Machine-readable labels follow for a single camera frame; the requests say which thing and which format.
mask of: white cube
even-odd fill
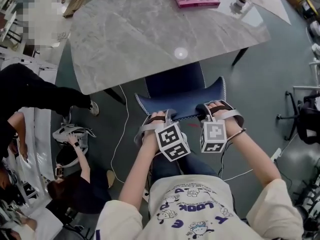
[[[224,120],[204,122],[200,137],[202,153],[220,153],[227,143]]]
[[[191,153],[186,137],[176,122],[166,128],[156,129],[155,135],[160,151],[170,162]]]

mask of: black strap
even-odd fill
[[[211,114],[214,114],[219,110],[232,110],[232,109],[230,109],[228,106],[224,106],[224,105],[223,106],[215,106],[213,108],[210,108]]]
[[[147,122],[146,122],[146,125],[152,123],[154,120],[162,120],[162,121],[166,121],[166,117],[163,116],[163,115],[157,115],[155,117],[152,117],[151,119],[149,119]]]

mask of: black office chair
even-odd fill
[[[315,105],[315,99],[320,97],[320,93],[312,91],[309,96],[303,98],[303,103],[299,100],[297,105],[291,92],[286,91],[285,95],[291,98],[294,115],[284,117],[278,114],[276,119],[294,119],[294,122],[289,137],[285,136],[284,139],[290,141],[295,129],[297,129],[300,139],[306,144],[320,144],[320,111],[317,110]]]

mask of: marble tabletop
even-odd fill
[[[178,8],[175,0],[92,0],[73,16],[70,43],[89,95],[270,39],[255,6]]]

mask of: office chair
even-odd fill
[[[290,96],[294,115],[283,117],[281,114],[276,116],[277,120],[293,119],[293,125],[289,137],[284,137],[286,141],[290,141],[295,129],[297,129],[300,139],[306,144],[320,144],[320,111],[317,110],[315,100],[320,97],[320,93],[311,92],[311,95],[303,98],[303,103],[295,99],[291,92],[286,91],[286,96]]]
[[[135,94],[142,110],[153,112],[173,109],[174,121],[201,115],[198,104],[226,100],[225,79],[220,76],[211,86],[206,87],[200,62],[190,63],[145,78],[148,97]]]

